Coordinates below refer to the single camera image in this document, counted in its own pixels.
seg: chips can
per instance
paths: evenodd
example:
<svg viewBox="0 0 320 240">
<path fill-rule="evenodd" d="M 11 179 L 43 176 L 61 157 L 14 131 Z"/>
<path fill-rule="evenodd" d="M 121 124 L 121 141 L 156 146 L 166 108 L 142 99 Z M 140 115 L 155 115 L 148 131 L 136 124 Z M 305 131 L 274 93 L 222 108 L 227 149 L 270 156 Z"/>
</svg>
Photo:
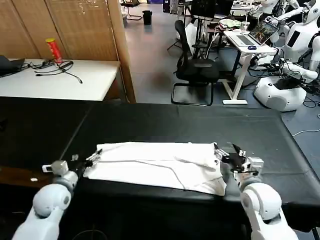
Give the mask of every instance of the chips can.
<svg viewBox="0 0 320 240">
<path fill-rule="evenodd" d="M 62 63 L 63 60 L 62 60 L 61 53 L 60 53 L 60 50 L 58 48 L 58 45 L 56 43 L 56 40 L 54 38 L 47 38 L 45 40 L 45 42 L 48 44 L 48 46 L 49 46 L 49 48 L 51 50 L 52 56 L 54 58 L 54 62 L 56 64 Z"/>
</svg>

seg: white cloth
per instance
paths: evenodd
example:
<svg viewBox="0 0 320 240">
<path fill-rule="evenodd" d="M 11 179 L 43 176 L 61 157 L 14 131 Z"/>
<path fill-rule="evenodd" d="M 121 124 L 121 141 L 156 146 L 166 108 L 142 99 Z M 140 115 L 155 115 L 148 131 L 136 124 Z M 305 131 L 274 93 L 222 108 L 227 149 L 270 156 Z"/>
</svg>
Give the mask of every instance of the white cloth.
<svg viewBox="0 0 320 240">
<path fill-rule="evenodd" d="M 213 143 L 123 142 L 100 149 L 101 160 L 84 177 L 225 195 Z"/>
</svg>

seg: laptop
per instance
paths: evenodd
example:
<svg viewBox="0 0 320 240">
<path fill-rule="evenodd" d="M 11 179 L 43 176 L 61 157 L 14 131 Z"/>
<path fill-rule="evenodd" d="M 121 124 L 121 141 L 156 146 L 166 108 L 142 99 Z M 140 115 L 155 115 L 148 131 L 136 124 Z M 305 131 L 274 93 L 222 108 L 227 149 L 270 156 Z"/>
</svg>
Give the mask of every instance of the laptop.
<svg viewBox="0 0 320 240">
<path fill-rule="evenodd" d="M 232 39 L 238 46 L 260 46 L 264 44 L 278 28 L 266 21 L 260 21 L 258 25 L 247 35 L 240 34 L 236 35 Z"/>
</svg>

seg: black office chair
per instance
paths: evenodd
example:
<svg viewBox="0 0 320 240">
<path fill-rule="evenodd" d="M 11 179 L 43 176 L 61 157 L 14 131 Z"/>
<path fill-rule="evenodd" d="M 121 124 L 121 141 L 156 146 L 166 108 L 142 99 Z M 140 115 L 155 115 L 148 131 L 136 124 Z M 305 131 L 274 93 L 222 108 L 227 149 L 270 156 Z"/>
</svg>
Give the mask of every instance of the black office chair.
<svg viewBox="0 0 320 240">
<path fill-rule="evenodd" d="M 214 83 L 219 79 L 219 70 L 216 63 L 210 59 L 188 59 L 190 48 L 187 42 L 187 35 L 184 22 L 177 20 L 174 23 L 176 31 L 180 35 L 183 53 L 176 64 L 176 77 L 189 83 L 175 83 L 171 94 L 171 102 L 173 104 L 195 105 L 195 106 L 211 106 L 214 101 Z M 211 96 L 209 104 L 197 104 L 174 101 L 175 87 L 207 87 L 211 83 Z"/>
<path fill-rule="evenodd" d="M 124 12 L 125 12 L 125 9 L 128 8 L 128 15 L 130 16 L 130 18 L 127 17 L 126 19 L 133 20 L 133 21 L 139 21 L 140 19 L 142 19 L 143 16 L 131 15 L 130 12 L 129 12 L 129 8 L 134 8 L 134 7 L 138 6 L 139 4 L 140 4 L 139 0 L 131 0 L 131 1 L 124 0 L 121 3 L 121 6 L 123 6 L 123 11 Z"/>
</svg>

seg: chair leg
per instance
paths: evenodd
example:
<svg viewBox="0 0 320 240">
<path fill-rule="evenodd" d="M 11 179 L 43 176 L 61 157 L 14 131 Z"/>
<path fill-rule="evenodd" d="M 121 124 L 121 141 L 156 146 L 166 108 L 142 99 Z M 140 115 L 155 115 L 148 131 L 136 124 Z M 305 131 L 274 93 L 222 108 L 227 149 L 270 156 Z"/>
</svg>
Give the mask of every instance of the chair leg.
<svg viewBox="0 0 320 240">
<path fill-rule="evenodd" d="M 138 16 L 138 15 L 131 15 L 130 12 L 129 12 L 129 7 L 128 8 L 128 16 L 129 17 L 126 17 L 126 19 L 128 20 L 133 20 L 133 21 L 139 21 L 142 19 L 142 16 Z"/>
<path fill-rule="evenodd" d="M 170 48 L 172 48 L 173 46 L 176 46 L 176 47 L 178 47 L 178 48 L 182 49 L 182 47 L 181 47 L 181 46 L 176 45 L 176 43 L 178 43 L 179 41 L 180 41 L 180 40 L 175 41 L 175 42 L 174 42 L 174 44 L 172 44 L 172 45 L 171 45 L 170 47 L 168 47 L 166 50 L 167 50 L 167 51 L 169 51 L 169 49 L 170 49 Z"/>
<path fill-rule="evenodd" d="M 199 103 L 188 103 L 188 102 L 181 102 L 181 101 L 175 101 L 174 96 L 175 96 L 175 87 L 177 86 L 184 86 L 184 87 L 206 87 L 208 83 L 198 83 L 198 84 L 190 84 L 190 83 L 180 83 L 177 82 L 173 84 L 173 89 L 171 93 L 171 103 L 173 104 L 178 104 L 178 105 L 192 105 L 192 106 L 211 106 L 212 103 L 214 102 L 214 84 L 211 82 L 211 91 L 210 91 L 210 103 L 209 104 L 199 104 Z"/>
</svg>

